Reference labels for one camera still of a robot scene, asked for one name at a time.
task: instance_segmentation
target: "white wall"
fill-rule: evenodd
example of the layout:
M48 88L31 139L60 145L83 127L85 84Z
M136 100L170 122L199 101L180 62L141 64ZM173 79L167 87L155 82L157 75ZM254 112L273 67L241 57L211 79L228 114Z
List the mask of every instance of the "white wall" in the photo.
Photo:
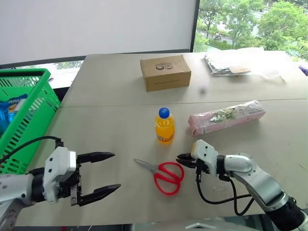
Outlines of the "white wall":
M195 0L0 0L0 64L190 48Z

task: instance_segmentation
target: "blue bottle cap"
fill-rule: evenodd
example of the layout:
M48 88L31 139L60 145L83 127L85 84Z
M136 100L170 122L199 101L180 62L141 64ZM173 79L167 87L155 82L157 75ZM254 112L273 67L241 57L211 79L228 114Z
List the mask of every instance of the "blue bottle cap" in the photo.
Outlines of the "blue bottle cap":
M159 114L159 117L161 117L162 119L166 119L169 117L170 112L168 108L162 107L161 109L159 109L158 114Z

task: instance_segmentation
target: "brown cardboard box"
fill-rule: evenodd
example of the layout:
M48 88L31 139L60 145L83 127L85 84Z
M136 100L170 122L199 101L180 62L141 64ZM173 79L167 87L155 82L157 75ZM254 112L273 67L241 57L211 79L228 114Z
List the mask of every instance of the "brown cardboard box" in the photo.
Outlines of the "brown cardboard box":
M146 91L189 86L191 71L183 55L141 59Z

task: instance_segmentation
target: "bottle label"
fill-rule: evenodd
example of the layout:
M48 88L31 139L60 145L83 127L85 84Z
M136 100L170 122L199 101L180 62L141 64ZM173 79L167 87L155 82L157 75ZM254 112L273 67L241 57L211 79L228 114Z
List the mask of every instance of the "bottle label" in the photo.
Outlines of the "bottle label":
M161 141L161 142L169 142L173 139L174 137L174 133L169 137L169 138L165 138L165 137L161 137L161 136L157 136L157 138Z

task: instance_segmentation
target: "green plastic basket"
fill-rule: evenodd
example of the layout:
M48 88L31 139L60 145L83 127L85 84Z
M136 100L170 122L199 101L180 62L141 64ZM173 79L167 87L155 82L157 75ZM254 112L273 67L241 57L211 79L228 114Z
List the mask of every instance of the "green plastic basket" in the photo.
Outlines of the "green plastic basket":
M0 70L0 101L28 97L0 139L0 158L19 145L43 136L60 102L48 83L47 69ZM24 174L40 142L35 142L0 165L0 174Z

